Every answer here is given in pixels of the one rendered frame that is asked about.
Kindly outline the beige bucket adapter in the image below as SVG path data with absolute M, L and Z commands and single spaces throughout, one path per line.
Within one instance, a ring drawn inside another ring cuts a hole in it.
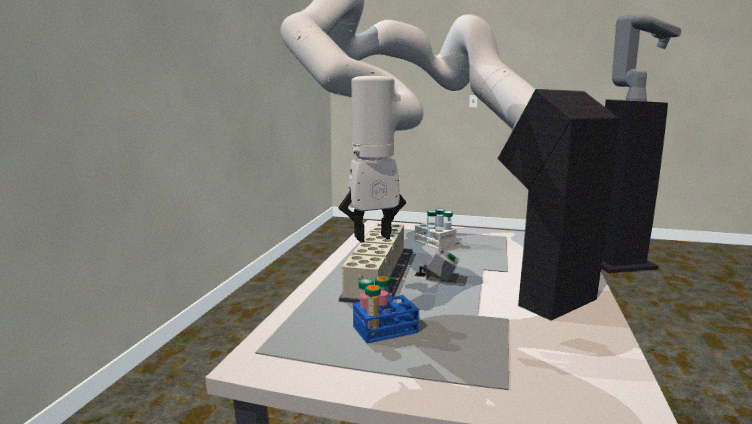
M 381 233 L 381 223 L 376 223 L 373 228 L 370 230 L 370 232 L 377 232 Z M 398 250 L 398 258 L 400 258 L 400 255 L 404 249 L 404 225 L 403 224 L 392 224 L 392 234 L 399 234 L 399 250 Z
M 385 257 L 385 276 L 392 274 L 392 245 L 376 243 L 360 243 L 352 255 Z
M 399 234 L 390 234 L 390 239 L 381 236 L 381 233 L 369 232 L 363 243 L 390 244 L 392 247 L 392 270 L 398 262 Z
M 342 265 L 342 297 L 360 299 L 360 279 L 385 276 L 385 257 L 350 255 Z

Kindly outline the white tube rack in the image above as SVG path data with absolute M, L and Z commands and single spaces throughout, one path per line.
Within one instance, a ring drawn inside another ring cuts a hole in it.
M 443 232 L 436 232 L 437 230 Z M 435 235 L 435 237 L 433 238 L 427 237 L 427 231 L 439 234 L 439 236 Z M 456 233 L 457 229 L 455 228 L 452 228 L 451 230 L 445 230 L 443 229 L 443 227 L 436 227 L 436 229 L 427 229 L 427 223 L 422 223 L 415 225 L 414 241 L 435 249 L 439 249 L 440 246 L 442 248 L 448 248 L 456 245 Z M 433 242 L 430 243 L 429 240 Z

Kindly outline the blue tube rack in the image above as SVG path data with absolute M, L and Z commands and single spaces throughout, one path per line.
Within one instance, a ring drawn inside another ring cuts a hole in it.
M 393 299 L 402 299 L 402 303 L 392 302 Z M 388 313 L 384 309 L 388 309 Z M 368 321 L 374 319 L 379 319 L 379 327 L 368 329 Z M 389 297 L 388 305 L 379 305 L 377 316 L 368 316 L 366 309 L 360 307 L 360 302 L 353 303 L 353 327 L 366 343 L 415 334 L 419 330 L 419 309 L 404 295 Z M 376 334 L 372 336 L 372 333 Z

